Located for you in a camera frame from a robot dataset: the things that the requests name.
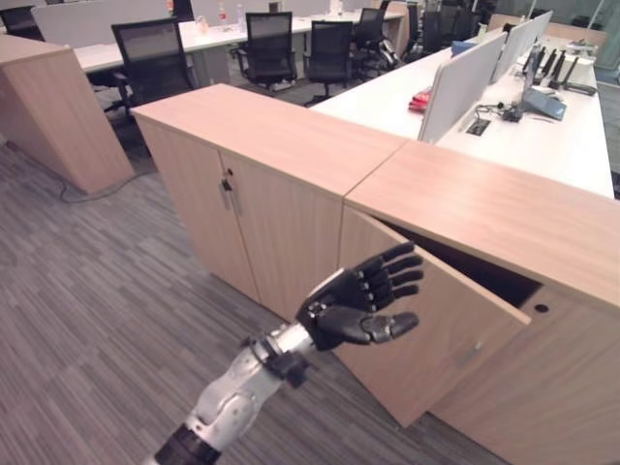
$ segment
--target robotic arm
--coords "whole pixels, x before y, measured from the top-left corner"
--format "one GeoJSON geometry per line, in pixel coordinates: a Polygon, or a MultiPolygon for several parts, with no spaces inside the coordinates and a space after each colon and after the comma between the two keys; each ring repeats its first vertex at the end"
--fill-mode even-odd
{"type": "Polygon", "coordinates": [[[189,417],[144,465],[214,464],[285,381],[294,388],[303,384],[309,352],[331,351],[344,342],[382,344],[412,330],[419,322],[415,314],[377,312],[418,293],[421,263],[409,242],[327,278],[303,302],[296,322],[246,341],[227,372],[204,389],[189,417]]]}

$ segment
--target water bottle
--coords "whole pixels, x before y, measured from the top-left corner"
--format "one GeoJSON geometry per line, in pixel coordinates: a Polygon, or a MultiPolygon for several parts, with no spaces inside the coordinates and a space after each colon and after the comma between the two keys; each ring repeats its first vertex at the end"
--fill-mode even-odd
{"type": "Polygon", "coordinates": [[[239,26],[239,32],[245,32],[245,15],[243,14],[243,5],[240,3],[236,6],[236,23],[239,26]]]}
{"type": "Polygon", "coordinates": [[[226,8],[224,8],[224,2],[218,3],[218,10],[219,10],[218,17],[220,18],[220,24],[222,26],[225,26],[228,16],[226,15],[226,8]]]}

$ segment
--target red object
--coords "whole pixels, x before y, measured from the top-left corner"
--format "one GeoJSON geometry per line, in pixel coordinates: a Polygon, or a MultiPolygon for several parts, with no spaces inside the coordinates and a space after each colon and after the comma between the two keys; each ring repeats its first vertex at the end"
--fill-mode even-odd
{"type": "Polygon", "coordinates": [[[409,103],[409,109],[412,111],[425,112],[430,100],[431,88],[424,89],[414,95],[414,98],[409,103]]]}

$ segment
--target cabinet handle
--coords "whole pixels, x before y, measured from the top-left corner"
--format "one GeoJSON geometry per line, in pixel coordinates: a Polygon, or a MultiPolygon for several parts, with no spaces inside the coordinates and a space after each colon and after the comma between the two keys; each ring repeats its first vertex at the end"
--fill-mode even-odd
{"type": "Polygon", "coordinates": [[[456,366],[458,368],[463,368],[465,365],[467,365],[470,361],[472,361],[474,359],[475,356],[478,355],[478,353],[481,351],[482,349],[482,342],[478,341],[476,343],[476,345],[474,347],[472,347],[467,354],[465,354],[465,356],[463,356],[462,359],[460,359],[457,363],[456,366]]]}
{"type": "Polygon", "coordinates": [[[224,203],[224,208],[226,208],[227,210],[231,209],[231,203],[229,201],[229,192],[231,192],[233,190],[233,188],[231,187],[231,184],[229,183],[228,180],[226,179],[222,179],[222,181],[220,181],[220,194],[222,195],[222,202],[224,203]]]}
{"type": "Polygon", "coordinates": [[[241,201],[239,200],[239,195],[237,194],[238,189],[236,188],[236,185],[234,183],[233,170],[228,168],[226,172],[224,173],[224,176],[225,176],[226,182],[231,188],[230,189],[231,201],[234,204],[234,209],[236,210],[236,214],[241,216],[243,214],[243,209],[241,208],[241,201]]]}

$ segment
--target cabinet top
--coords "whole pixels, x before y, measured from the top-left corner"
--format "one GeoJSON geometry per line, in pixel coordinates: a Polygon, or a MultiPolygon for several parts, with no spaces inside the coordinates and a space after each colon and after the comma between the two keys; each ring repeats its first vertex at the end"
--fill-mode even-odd
{"type": "Polygon", "coordinates": [[[0,34],[0,66],[13,64],[29,58],[36,58],[41,55],[69,51],[70,49],[64,46],[0,34]]]}
{"type": "Polygon", "coordinates": [[[620,310],[620,202],[415,140],[346,202],[620,310]]]}
{"type": "Polygon", "coordinates": [[[160,100],[134,113],[138,120],[162,124],[340,197],[406,143],[224,84],[160,100]]]}

